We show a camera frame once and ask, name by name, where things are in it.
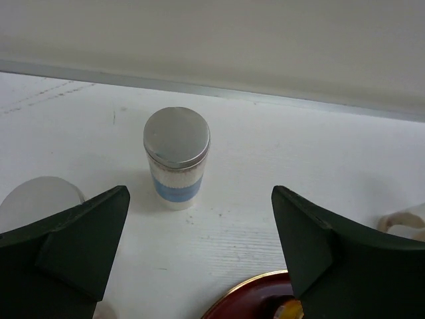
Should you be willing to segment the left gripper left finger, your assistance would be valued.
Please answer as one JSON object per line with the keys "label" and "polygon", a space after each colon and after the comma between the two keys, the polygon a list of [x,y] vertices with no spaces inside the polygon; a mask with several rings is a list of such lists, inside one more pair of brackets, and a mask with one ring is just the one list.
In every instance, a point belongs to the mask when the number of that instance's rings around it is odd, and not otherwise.
{"label": "left gripper left finger", "polygon": [[2,318],[92,318],[129,209],[119,185],[1,234]]}

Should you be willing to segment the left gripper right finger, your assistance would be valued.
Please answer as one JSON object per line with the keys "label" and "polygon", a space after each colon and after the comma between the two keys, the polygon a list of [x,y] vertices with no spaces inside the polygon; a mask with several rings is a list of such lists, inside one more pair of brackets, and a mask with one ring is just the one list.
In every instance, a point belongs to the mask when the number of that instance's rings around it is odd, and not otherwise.
{"label": "left gripper right finger", "polygon": [[284,186],[272,207],[306,318],[423,318],[424,243],[364,226]]}

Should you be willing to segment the silver lid blue label jar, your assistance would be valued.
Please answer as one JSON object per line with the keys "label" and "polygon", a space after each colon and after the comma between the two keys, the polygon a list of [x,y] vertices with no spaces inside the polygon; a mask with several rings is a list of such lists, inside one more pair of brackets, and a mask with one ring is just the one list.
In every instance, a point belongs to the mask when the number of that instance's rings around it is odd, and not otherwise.
{"label": "silver lid blue label jar", "polygon": [[192,206],[211,146],[207,121],[189,108],[160,109],[144,126],[143,146],[163,204],[176,211]]}

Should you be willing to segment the red lid sauce jar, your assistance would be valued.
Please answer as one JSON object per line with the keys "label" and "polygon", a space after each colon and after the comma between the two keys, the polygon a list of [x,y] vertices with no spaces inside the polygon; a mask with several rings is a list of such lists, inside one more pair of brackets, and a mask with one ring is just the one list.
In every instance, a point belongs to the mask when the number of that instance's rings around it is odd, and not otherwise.
{"label": "red lid sauce jar", "polygon": [[277,307],[273,319],[303,319],[304,312],[301,302],[297,299],[289,299]]}

